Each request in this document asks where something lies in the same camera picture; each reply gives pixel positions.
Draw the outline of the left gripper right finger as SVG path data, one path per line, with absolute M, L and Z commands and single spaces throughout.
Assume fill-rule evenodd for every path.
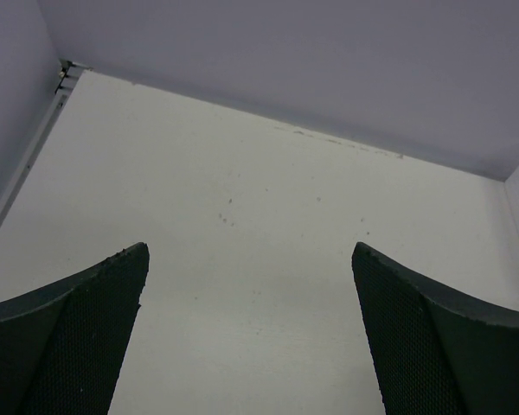
M 519 311 L 362 242 L 351 266 L 387 414 L 519 414 Z

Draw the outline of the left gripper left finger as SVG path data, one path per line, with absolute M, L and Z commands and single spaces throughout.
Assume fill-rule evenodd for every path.
M 0 414 L 106 414 L 149 270 L 139 242 L 0 303 Z

